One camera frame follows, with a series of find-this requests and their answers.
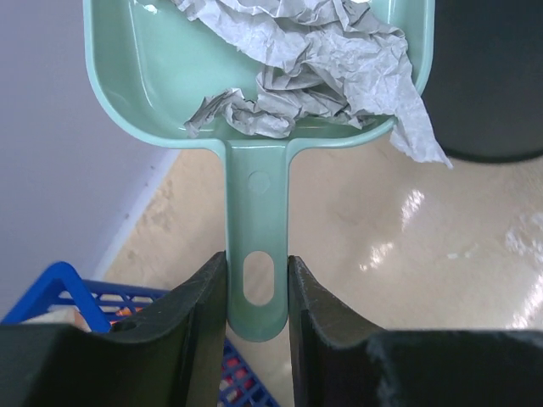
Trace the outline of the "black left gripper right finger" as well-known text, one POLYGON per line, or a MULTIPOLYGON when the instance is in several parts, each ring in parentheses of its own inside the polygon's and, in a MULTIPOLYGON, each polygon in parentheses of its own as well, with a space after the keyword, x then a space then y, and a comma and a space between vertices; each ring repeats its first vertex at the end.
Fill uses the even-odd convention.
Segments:
POLYGON ((539 330, 386 330, 288 260, 298 406, 539 406, 539 330))

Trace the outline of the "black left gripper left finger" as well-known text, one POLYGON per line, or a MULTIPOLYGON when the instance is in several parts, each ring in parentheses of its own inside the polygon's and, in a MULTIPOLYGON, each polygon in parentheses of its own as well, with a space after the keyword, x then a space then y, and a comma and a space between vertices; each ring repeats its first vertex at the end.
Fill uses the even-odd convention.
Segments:
POLYGON ((214 406, 227 261, 214 254, 162 298, 110 323, 91 285, 50 265, 1 323, 4 406, 214 406))

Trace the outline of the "teal plastic dustpan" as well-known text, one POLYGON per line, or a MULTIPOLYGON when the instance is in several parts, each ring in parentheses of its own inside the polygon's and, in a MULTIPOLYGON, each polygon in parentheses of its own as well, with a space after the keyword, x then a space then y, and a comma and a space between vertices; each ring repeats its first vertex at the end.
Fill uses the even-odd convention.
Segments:
POLYGON ((253 342, 274 338, 288 318, 288 180, 307 148, 348 148, 382 136, 380 119, 361 132, 335 133, 307 120, 286 139, 247 137, 214 120, 197 137, 184 124, 203 98, 228 87, 249 89, 258 70, 170 1, 86 1, 85 55, 92 89, 108 116, 151 145, 208 149, 225 175, 227 318, 253 342))

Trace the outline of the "grey paper scrap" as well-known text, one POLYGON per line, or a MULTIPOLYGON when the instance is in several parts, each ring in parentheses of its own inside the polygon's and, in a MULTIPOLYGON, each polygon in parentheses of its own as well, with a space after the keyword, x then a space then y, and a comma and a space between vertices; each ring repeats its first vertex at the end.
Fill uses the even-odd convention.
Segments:
POLYGON ((186 122, 191 137, 221 116, 247 136, 288 137, 305 117, 357 129, 375 116, 397 122, 391 143, 413 160, 448 163, 413 81, 408 41, 366 2, 179 1, 261 66, 257 96, 237 88, 203 100, 186 122))

